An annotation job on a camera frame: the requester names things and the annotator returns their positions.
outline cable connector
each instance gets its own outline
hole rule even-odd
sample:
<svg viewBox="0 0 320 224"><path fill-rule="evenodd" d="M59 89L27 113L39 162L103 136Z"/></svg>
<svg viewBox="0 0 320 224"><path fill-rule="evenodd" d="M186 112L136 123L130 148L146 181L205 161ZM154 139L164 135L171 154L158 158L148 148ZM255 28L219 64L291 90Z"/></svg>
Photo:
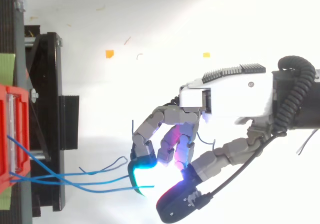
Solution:
<svg viewBox="0 0 320 224"><path fill-rule="evenodd" d="M201 195L199 197L197 197L194 201L194 206L200 210L202 207L204 207L205 205L207 205L211 199L213 198L213 196L210 196L210 193Z"/></svg>

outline small orange square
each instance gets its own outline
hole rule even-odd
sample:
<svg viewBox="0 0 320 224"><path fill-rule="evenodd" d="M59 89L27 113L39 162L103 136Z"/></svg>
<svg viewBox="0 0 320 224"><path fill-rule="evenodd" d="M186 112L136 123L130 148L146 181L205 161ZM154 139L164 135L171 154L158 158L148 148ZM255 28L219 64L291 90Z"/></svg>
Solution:
<svg viewBox="0 0 320 224"><path fill-rule="evenodd" d="M106 50L105 51L105 56L107 59L112 58L112 56L115 55L115 51L114 50Z"/></svg>

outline blue wire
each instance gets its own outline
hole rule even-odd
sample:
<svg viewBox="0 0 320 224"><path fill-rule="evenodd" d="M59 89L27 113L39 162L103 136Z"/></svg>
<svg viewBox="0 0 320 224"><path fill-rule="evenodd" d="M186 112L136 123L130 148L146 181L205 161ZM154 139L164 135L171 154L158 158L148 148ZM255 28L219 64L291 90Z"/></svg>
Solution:
<svg viewBox="0 0 320 224"><path fill-rule="evenodd" d="M37 164L39 164L43 169L45 169L51 175L53 175L54 177L64 181L65 183L73 185L74 187L77 187L77 188L79 188L81 190L85 190L85 191L92 192L92 193L108 193L108 192L121 191L121 190L132 190L132 189L138 189L138 188L151 188L151 187L154 187L154 185L153 186L134 186L134 187L125 187L125 188L117 188L117 189L110 189L110 190L91 190L91 189L84 188L84 187L82 187L82 186L80 186L78 184L73 183L72 181L69 181L67 179L64 179L64 178L60 177L54 171L52 171L50 168L48 168L45 164L43 164L41 161L39 161L37 158L35 158L34 155L32 155L17 140L15 140L14 138L12 138L9 135L7 137L8 137L9 140L13 141L17 146L19 146L25 153L28 154L28 156L30 156Z"/></svg>
<svg viewBox="0 0 320 224"><path fill-rule="evenodd" d="M118 165L117 167L114 167L114 168L111 168L111 169L108 169L108 170L105 170L106 168L109 168L111 166L113 166L116 162L118 162L121 158L124 158L126 159L126 162L123 163L123 164L120 164ZM74 175L95 175L97 173L103 173L103 172L108 172L108 171L112 171L112 170L116 170L118 168L120 168L121 166L127 164L128 162L128 159L124 156L121 156L119 157L114 163L112 163L111 165L107 166L106 168L102 169L102 170L99 170L99 171L91 171L91 172L84 172L84 173L62 173L62 174L57 174L59 176L74 176ZM52 178L54 177L53 175L41 175L41 176L35 176L35 177L32 177L32 179L45 179L45 178Z"/></svg>
<svg viewBox="0 0 320 224"><path fill-rule="evenodd" d="M16 177L20 178L19 180L11 180L11 182L32 181L34 183L47 184L47 185L68 185L67 183L64 183L64 182L34 180L32 177L29 178L29 177L25 177L25 176L22 176L22 175L18 175L16 173L11 172L11 171L9 173L10 173L10 175L13 175L13 176L16 176ZM129 177L129 176L125 175L125 176L119 177L117 179L104 181L104 182L89 182L89 183L74 183L74 184L77 184L77 185L103 185L103 184L110 184L110 183L125 179L127 177Z"/></svg>
<svg viewBox="0 0 320 224"><path fill-rule="evenodd" d="M98 174L98 173L101 173L101 172L105 172L105 171L104 171L105 169L108 169L109 167L111 167L111 166L113 166L114 164L116 164L116 162L117 162L118 160L120 160L121 158L124 158L124 159L125 159L125 163L122 163L122 164L118 165L117 167L112 168L112 169L109 169L109 170L106 170L106 171L115 170L115 169L118 169L119 167L121 167L121 166L123 166L123 165L125 165L125 164L128 163L128 159L127 159L125 156L119 157L114 163L112 163L111 165L109 165L109 166L107 166L107 167L105 167L105 168L103 168L102 170L99 170L99 171L85 172L81 167L79 167L79 169L80 169L84 174L86 174L86 175L95 175L95 174Z"/></svg>

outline black cable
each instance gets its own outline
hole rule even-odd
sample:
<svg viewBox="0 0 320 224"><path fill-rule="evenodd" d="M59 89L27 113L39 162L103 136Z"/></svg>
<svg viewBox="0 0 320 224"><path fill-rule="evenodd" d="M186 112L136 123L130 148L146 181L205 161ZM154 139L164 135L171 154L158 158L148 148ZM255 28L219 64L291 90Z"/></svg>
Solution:
<svg viewBox="0 0 320 224"><path fill-rule="evenodd" d="M285 134L294 118L296 111L301 106L310 87L315 81L316 71L314 66L302 57L286 56L279 60L278 68L293 69L298 73L297 80L288 96L283 101L281 107L277 110L274 118L273 134Z"/></svg>
<svg viewBox="0 0 320 224"><path fill-rule="evenodd" d="M199 132L197 132L196 135L198 136L199 140L200 140L202 143L207 144L207 145L212 145L213 148L214 148L214 146L215 146L214 144L216 143L216 139L213 140L213 143L209 143L209 142L203 141L203 140L200 138Z"/></svg>
<svg viewBox="0 0 320 224"><path fill-rule="evenodd" d="M134 122L134 121L132 120L132 122L131 122L131 133L132 133L132 136L134 135L134 134L133 134L133 133L134 133L134 132L133 132L133 131L134 131L134 126L133 126L134 123L133 123L133 122Z"/></svg>
<svg viewBox="0 0 320 224"><path fill-rule="evenodd" d="M224 183L222 183L220 186L218 186L214 191L208 193L209 197L213 197L215 194L217 194L219 191L221 191L223 188L225 188L230 182L232 182L241 172L243 172L244 169L247 168L247 166L263 151L263 149L269 145L274 139L276 139L278 136L274 135L270 139L268 139L265 143L262 143L261 146L253 153L252 156L232 175L230 176Z"/></svg>
<svg viewBox="0 0 320 224"><path fill-rule="evenodd" d="M301 155L302 151L304 150L306 144L308 143L308 141L311 139L311 137L317 132L318 130L313 130L311 135L307 138L307 140L305 140L305 142L303 143L303 145L299 148L299 150L297 151L298 155Z"/></svg>

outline black metal frame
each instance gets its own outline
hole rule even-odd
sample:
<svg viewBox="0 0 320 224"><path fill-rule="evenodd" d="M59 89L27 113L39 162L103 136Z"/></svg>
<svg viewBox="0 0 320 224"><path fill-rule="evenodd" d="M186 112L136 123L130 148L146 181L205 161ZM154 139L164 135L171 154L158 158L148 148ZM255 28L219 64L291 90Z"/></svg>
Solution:
<svg viewBox="0 0 320 224"><path fill-rule="evenodd" d="M30 150L41 150L42 162L55 173L64 173L64 152L77 149L79 96L62 95L60 37L56 33L38 35L32 48L26 48L27 68L33 88L39 94L30 101ZM34 161L31 176L48 174ZM32 183L33 216L40 216L40 207L51 205L53 211L65 206L64 185Z"/></svg>
<svg viewBox="0 0 320 224"><path fill-rule="evenodd" d="M24 26L24 15L16 9L16 1L0 0L0 53L15 54L13 85L34 88L39 94L35 103L31 98L29 101L30 150L40 150L45 157L41 161L55 173L64 173L63 151L78 148L79 96L62 95L59 36L41 35L39 26ZM30 32L36 36L32 48L24 45ZM31 161L30 174L47 172ZM53 211L65 206L64 185L21 182L12 189L10 210L0 211L1 224L31 224L32 216L41 215L41 206L51 205Z"/></svg>

